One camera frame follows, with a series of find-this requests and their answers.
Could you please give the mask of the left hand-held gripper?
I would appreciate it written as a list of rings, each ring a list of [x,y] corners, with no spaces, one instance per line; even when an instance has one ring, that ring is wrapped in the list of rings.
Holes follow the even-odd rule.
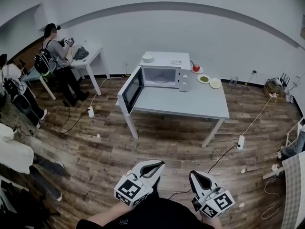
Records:
[[[122,176],[114,188],[114,197],[130,208],[134,208],[153,192],[153,186],[165,168],[161,160],[148,160],[138,163],[132,172]]]

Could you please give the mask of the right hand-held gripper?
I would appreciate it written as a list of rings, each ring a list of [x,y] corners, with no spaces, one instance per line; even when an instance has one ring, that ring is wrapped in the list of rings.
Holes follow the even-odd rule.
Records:
[[[218,186],[212,175],[201,171],[191,171],[189,181],[191,189],[196,195],[192,200],[195,211],[203,213],[210,219],[218,217],[235,204],[229,190]]]

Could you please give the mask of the white microwave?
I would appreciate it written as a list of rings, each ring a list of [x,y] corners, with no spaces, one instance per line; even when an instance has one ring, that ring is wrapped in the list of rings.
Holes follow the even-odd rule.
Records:
[[[188,53],[180,52],[147,52],[154,61],[145,63],[142,59],[118,93],[118,102],[122,112],[130,115],[138,98],[145,88],[178,89],[189,91],[191,73]],[[170,79],[168,83],[154,83],[159,75]]]

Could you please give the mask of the person's right forearm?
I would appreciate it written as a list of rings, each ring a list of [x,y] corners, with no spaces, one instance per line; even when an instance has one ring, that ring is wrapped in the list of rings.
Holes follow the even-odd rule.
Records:
[[[210,225],[214,229],[223,229],[222,223],[218,217],[211,219],[208,216],[206,216],[204,213],[201,213],[201,216],[202,216],[202,220],[201,220],[202,223]]]

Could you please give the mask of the person's left forearm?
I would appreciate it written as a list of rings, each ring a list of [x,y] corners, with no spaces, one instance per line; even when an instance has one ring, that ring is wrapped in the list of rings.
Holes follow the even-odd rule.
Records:
[[[88,218],[88,221],[91,221],[93,223],[96,223],[100,226],[105,226],[109,222],[117,219],[118,217],[132,211],[132,208],[123,204],[123,203],[117,203],[116,205],[112,206],[105,212],[98,213],[96,215],[91,216]]]

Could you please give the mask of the glass microwave turntable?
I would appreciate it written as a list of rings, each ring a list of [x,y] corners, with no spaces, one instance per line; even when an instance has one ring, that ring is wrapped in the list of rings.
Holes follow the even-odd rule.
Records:
[[[153,82],[158,84],[165,84],[168,83],[169,81],[170,79],[164,77],[163,75],[159,75],[153,79]]]

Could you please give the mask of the white plate of pale food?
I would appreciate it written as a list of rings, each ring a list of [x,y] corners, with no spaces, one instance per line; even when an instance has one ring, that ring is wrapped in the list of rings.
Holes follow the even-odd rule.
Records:
[[[218,78],[212,78],[209,82],[210,86],[214,89],[219,89],[222,86],[222,82]]]

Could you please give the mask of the person's black shirt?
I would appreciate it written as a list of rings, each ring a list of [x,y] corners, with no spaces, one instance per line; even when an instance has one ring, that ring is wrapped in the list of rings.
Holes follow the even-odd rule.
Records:
[[[81,219],[76,229],[214,229],[202,223],[187,207],[165,198],[152,196],[132,211],[105,226]]]

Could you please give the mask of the checkered cloth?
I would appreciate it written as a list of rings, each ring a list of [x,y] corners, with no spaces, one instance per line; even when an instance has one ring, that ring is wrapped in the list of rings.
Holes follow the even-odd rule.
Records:
[[[281,229],[296,229],[305,219],[305,152],[282,162],[285,170],[285,211]]]

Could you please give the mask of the wicker basket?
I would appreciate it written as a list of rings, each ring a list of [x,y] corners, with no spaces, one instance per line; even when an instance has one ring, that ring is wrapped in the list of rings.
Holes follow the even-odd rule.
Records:
[[[276,93],[277,97],[284,97],[285,92],[283,86],[279,84],[276,79],[268,79],[263,87],[265,94],[274,94]]]

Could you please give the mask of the black router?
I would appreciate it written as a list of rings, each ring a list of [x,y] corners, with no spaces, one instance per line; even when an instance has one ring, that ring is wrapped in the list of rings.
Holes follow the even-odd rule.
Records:
[[[281,77],[276,79],[276,82],[284,87],[287,87],[289,81],[290,81],[290,77],[286,73],[283,73]]]

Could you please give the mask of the white table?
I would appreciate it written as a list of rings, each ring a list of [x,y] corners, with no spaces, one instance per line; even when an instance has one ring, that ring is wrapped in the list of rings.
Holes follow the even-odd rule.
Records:
[[[76,61],[73,59],[73,57],[74,57],[74,54],[76,53],[77,49],[80,48],[81,46],[83,46],[89,52],[89,55],[82,60]],[[77,70],[77,72],[78,72],[79,77],[77,77],[76,79],[84,80],[85,79],[84,70],[86,70],[97,95],[101,96],[100,86],[98,86],[98,84],[97,84],[97,81],[95,79],[95,74],[93,73],[92,67],[91,67],[92,62],[94,60],[96,60],[97,58],[99,58],[101,61],[100,68],[102,68],[104,70],[104,73],[105,73],[107,79],[110,79],[109,68],[106,63],[103,48],[100,44],[85,41],[83,44],[72,46],[69,49],[69,52],[67,55],[67,59],[70,61],[71,68],[74,70]]]

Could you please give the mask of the white cushion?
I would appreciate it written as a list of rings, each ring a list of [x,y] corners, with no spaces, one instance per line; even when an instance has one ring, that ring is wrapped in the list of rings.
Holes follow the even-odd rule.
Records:
[[[13,129],[0,123],[0,164],[28,175],[33,160],[32,148],[14,140]]]

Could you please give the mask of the light blue table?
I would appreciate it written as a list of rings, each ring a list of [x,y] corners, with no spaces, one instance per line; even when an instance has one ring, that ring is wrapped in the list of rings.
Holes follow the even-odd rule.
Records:
[[[53,100],[56,100],[55,95],[53,94],[53,92],[50,90],[50,88],[47,85],[47,81],[44,80],[44,78],[38,73],[38,71],[34,67],[30,69],[30,71],[29,71],[29,73],[27,75],[22,77],[22,80],[24,82],[28,82],[28,83],[30,81],[40,80],[40,82],[42,83],[43,87],[46,89],[46,91],[51,96],[51,98]]]

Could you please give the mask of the white frame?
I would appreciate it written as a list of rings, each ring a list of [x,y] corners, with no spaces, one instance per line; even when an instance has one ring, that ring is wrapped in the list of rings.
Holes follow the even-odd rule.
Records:
[[[299,137],[299,134],[301,132],[302,128],[302,123],[305,120],[304,117],[302,117],[287,133],[286,133],[286,140],[285,140],[285,145],[286,146],[291,146],[294,144]]]

